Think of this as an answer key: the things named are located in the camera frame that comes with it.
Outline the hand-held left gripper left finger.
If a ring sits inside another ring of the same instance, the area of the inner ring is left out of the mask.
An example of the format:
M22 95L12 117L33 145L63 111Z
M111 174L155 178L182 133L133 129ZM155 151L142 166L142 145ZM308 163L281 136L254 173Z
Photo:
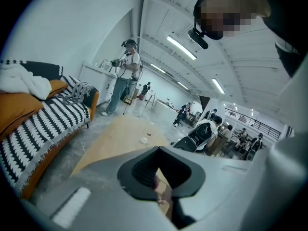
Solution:
M36 205L31 217L45 231L175 231L157 201L130 196L120 185L121 165L148 151L141 149L93 162Z

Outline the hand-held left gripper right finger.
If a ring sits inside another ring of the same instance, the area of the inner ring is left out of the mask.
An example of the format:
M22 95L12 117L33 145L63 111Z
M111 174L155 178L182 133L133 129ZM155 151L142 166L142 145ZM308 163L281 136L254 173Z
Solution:
M243 229L248 163L159 147L159 168L171 187L172 220L159 229Z

